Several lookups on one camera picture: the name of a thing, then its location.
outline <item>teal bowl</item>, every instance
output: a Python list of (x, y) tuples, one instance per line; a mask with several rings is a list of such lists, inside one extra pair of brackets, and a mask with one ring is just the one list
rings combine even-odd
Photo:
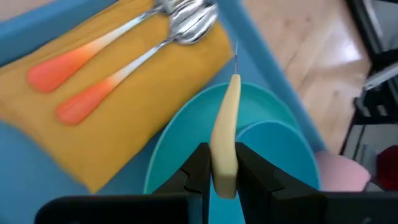
[(315, 155), (300, 132), (278, 121), (260, 121), (236, 135), (237, 142), (309, 186), (320, 189)]
[[(203, 90), (173, 117), (151, 157), (145, 194), (151, 194), (169, 179), (199, 143), (209, 142), (227, 87), (228, 84), (224, 83)], [(243, 130), (260, 121), (278, 121), (291, 129), (299, 130), (293, 114), (274, 94), (256, 85), (243, 83), (236, 129)], [(213, 187), (211, 189), (210, 222), (244, 223), (238, 198), (222, 200), (216, 196)], [(225, 205), (217, 206), (220, 201), (225, 202)]]
[[(236, 136), (261, 157), (309, 186), (320, 188), (320, 174), (312, 150), (302, 135), (279, 121), (251, 124)], [(221, 199), (210, 186), (210, 223), (245, 223), (239, 195)]]

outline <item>metal utensil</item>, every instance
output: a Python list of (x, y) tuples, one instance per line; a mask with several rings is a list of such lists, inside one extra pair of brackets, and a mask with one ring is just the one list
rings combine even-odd
[(186, 3), (192, 2), (189, 4), (189, 7), (185, 8), (183, 13), (180, 12), (182, 15), (180, 15), (179, 18), (183, 18), (184, 16), (187, 17), (194, 13), (203, 4), (203, 1), (204, 0), (156, 0), (152, 9), (142, 13), (140, 16), (137, 16), (135, 19), (130, 20), (119, 28), (81, 47), (32, 67), (28, 71), (27, 80), (37, 91), (44, 93), (54, 91), (99, 51), (140, 22), (158, 12), (164, 12), (170, 15)]
[(181, 20), (176, 18), (183, 15), (183, 10), (189, 5), (184, 5), (179, 13), (172, 15), (170, 19), (170, 34), (160, 44), (156, 45), (144, 55), (131, 62), (129, 65), (110, 75), (108, 78), (85, 90), (84, 92), (70, 98), (62, 103), (57, 109), (58, 119), (69, 125), (76, 125), (83, 121), (107, 95), (114, 90), (125, 78), (129, 76), (138, 66), (153, 56), (162, 47), (172, 41), (180, 44), (194, 44), (200, 40), (213, 27), (218, 17), (217, 5), (201, 7), (188, 18)]

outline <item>mustard cloth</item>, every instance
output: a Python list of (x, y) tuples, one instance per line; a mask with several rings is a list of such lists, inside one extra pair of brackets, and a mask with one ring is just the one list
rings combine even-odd
[(0, 118), (35, 139), (90, 192), (102, 188), (231, 59), (226, 32), (217, 23), (195, 45), (171, 43), (164, 47), (77, 126), (59, 123), (55, 108), (165, 39), (169, 18), (158, 14), (139, 24), (52, 93), (34, 91), (27, 84), (27, 71), (119, 27), (152, 4), (153, 0), (120, 0), (34, 53), (0, 69)]

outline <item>blue tray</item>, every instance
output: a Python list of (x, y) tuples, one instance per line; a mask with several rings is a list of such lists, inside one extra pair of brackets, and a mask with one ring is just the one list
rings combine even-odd
[[(239, 41), (239, 73), (244, 82), (255, 83), (273, 91), (295, 115), (304, 136), (314, 152), (325, 150), (325, 144), (315, 129), (311, 119), (306, 114), (299, 98), (278, 67), (271, 51), (264, 43), (262, 36), (257, 32), (252, 20), (246, 14), (239, 0), (216, 0), (220, 7), (220, 20), (228, 31), (231, 42)], [(41, 30), (44, 26), (58, 26), (57, 32), (63, 32), (77, 25), (74, 12), (85, 12), (79, 16), (80, 21), (86, 19), (93, 11), (84, 9), (86, 4), (76, 2), (103, 2), (97, 0), (58, 0), (53, 4), (44, 6), (27, 15), (6, 22), (12, 27), (16, 24), (29, 24), (35, 19), (35, 29)], [(22, 26), (18, 32), (12, 30), (14, 41), (7, 38), (6, 34), (0, 35), (0, 49), (5, 44), (16, 47), (21, 42), (27, 41), (24, 32), (31, 30), (28, 26)], [(28, 54), (33, 49), (55, 38), (57, 32), (33, 32), (30, 38), (35, 39), (36, 46), (27, 45), (20, 53)], [(10, 61), (18, 55), (7, 57), (0, 50), (0, 58), (3, 62)], [(233, 62), (230, 62), (208, 84), (213, 86), (221, 82), (227, 82), (233, 73)], [(99, 194), (141, 194), (149, 159), (159, 134), (151, 139), (146, 147), (103, 188)], [(84, 186), (74, 182), (66, 173), (44, 153), (31, 139), (12, 127), (0, 122), (0, 223), (32, 223), (37, 210), (53, 198), (64, 195), (86, 195), (88, 191)]]

